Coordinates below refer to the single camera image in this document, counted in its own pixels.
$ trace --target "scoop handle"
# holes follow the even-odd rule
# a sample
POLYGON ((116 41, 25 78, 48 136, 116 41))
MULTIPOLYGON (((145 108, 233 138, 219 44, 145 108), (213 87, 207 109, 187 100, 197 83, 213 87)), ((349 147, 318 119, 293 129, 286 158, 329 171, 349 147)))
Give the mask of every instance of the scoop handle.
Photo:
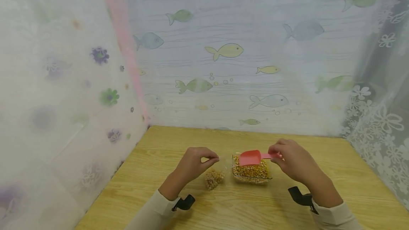
POLYGON ((272 159, 272 158, 281 158, 281 155, 279 153, 261 154, 261 159, 272 159))

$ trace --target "plastic scoop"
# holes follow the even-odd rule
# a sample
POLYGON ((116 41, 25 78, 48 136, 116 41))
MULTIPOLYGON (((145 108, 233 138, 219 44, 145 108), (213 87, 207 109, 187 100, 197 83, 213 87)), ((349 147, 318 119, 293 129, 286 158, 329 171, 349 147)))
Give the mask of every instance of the plastic scoop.
POLYGON ((242 152, 239 155, 240 166, 245 165, 257 165, 261 163, 262 159, 271 159, 271 158, 282 158, 279 153, 275 154, 262 154, 258 150, 250 150, 242 152))

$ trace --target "wooden table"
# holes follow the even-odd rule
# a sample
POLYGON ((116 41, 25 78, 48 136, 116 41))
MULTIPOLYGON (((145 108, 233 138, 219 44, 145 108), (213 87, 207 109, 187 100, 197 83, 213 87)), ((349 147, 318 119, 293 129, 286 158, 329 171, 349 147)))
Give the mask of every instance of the wooden table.
MULTIPOLYGON (((102 191, 76 230, 124 229, 141 206, 176 167, 187 147, 209 147, 221 157, 250 149, 266 151, 278 138, 294 139, 317 160, 365 229, 408 229, 409 213, 340 138, 271 133, 218 131, 153 126, 102 191)), ((287 189, 298 185, 275 166, 268 186, 237 184, 227 174, 212 191, 203 176, 181 193, 192 194, 194 206, 178 210, 173 230, 313 230, 309 208, 291 199, 287 189)))

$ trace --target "sleeve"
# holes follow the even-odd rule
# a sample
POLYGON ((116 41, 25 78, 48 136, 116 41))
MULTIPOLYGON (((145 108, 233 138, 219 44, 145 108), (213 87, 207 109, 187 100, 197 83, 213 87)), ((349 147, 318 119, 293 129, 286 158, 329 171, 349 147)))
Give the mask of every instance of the sleeve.
POLYGON ((319 206, 312 200, 318 214, 312 213, 315 225, 320 230, 364 230, 349 210, 346 203, 333 208, 319 206))
POLYGON ((179 199, 169 201, 156 190, 125 230, 162 230, 172 219, 172 209, 179 199))

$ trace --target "pink stripe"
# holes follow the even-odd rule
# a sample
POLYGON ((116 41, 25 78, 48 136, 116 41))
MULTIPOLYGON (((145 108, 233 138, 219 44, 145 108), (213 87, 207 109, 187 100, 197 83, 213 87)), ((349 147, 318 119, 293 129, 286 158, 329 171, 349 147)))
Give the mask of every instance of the pink stripe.
POLYGON ((139 105, 143 112, 143 116, 145 117, 145 123, 149 124, 148 111, 145 102, 142 100, 143 91, 136 65, 136 53, 133 49, 134 41, 129 32, 130 28, 126 0, 105 0, 105 2, 111 11, 112 23, 116 32, 116 38, 118 39, 119 48, 125 58, 127 70, 129 71, 132 84, 138 95, 139 105))

